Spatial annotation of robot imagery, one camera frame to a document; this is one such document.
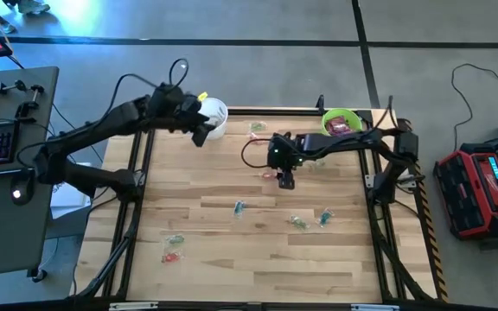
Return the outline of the white box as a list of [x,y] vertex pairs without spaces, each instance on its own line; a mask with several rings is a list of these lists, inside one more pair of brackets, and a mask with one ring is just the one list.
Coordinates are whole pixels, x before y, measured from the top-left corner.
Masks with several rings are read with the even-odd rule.
[[77,188],[63,182],[54,185],[50,202],[52,219],[81,210],[91,204],[91,199]]

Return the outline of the purple Skittles candy pack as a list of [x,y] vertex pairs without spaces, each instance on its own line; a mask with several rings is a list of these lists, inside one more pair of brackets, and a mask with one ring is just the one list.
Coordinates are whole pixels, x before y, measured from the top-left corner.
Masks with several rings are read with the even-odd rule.
[[325,124],[325,128],[331,136],[343,136],[353,131],[344,116],[329,119]]

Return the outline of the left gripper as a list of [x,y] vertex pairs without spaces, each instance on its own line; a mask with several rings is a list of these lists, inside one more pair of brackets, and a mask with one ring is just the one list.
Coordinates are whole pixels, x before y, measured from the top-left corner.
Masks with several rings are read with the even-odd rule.
[[200,100],[184,93],[179,86],[161,84],[149,102],[149,128],[156,130],[192,130],[191,140],[201,147],[214,130],[211,118],[199,113]]

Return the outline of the black computer mouse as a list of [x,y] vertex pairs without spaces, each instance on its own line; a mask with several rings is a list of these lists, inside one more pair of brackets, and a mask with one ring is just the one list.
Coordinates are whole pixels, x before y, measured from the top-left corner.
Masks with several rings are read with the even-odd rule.
[[10,184],[10,194],[13,203],[23,206],[30,202],[34,194],[34,180],[30,174],[15,175]]

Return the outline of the black desk caster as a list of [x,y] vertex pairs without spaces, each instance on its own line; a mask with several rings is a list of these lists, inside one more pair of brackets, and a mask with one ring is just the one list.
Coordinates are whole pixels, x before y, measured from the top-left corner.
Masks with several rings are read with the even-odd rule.
[[35,268],[27,271],[27,277],[34,283],[43,281],[48,273],[42,268]]

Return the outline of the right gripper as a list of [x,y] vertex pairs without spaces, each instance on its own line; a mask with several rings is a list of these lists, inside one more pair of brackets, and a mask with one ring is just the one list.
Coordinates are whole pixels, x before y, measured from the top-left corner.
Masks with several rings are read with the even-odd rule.
[[291,139],[290,132],[285,135],[274,133],[271,136],[268,144],[266,165],[269,168],[281,170],[277,173],[279,188],[295,188],[295,180],[291,170],[301,167],[303,162],[303,154],[297,149],[296,141]]

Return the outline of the white plastic halloween bucket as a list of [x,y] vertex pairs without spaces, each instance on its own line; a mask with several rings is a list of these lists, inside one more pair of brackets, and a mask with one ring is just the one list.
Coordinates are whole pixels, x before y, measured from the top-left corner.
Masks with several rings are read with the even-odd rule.
[[207,124],[215,126],[208,133],[207,139],[222,138],[227,130],[228,108],[225,103],[217,98],[205,98],[201,101],[199,113],[209,118]]

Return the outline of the red black power station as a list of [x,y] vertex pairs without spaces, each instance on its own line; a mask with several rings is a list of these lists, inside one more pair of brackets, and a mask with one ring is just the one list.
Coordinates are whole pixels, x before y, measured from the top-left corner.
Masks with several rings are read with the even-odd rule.
[[498,157],[493,146],[465,143],[436,162],[433,175],[453,236],[498,238]]

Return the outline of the green plastic halloween bucket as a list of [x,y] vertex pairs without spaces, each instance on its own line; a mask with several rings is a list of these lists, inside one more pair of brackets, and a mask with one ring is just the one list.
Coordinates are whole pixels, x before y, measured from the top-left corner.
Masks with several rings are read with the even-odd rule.
[[327,111],[323,116],[322,116],[322,129],[321,132],[326,135],[330,136],[330,134],[326,131],[325,124],[326,122],[333,118],[333,117],[339,117],[339,116],[344,116],[347,123],[353,130],[351,133],[348,134],[353,134],[355,132],[360,132],[362,131],[362,124],[361,124],[361,119],[357,116],[357,114],[349,109],[345,108],[334,108],[329,111]]

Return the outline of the silver frame hinge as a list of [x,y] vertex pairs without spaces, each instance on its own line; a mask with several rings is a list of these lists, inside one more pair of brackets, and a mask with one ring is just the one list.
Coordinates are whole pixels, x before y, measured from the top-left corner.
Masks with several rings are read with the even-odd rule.
[[158,309],[158,307],[157,301],[126,301],[111,303],[108,311],[144,311]]
[[351,304],[351,311],[400,311],[397,305],[386,304]]

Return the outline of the yellow black hazard strip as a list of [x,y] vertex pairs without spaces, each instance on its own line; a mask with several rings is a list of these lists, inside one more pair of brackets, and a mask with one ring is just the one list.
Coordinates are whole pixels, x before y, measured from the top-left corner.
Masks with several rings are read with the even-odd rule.
[[449,300],[437,237],[425,188],[424,171],[417,163],[410,173],[418,179],[396,193],[394,230],[399,259],[412,280],[429,297]]

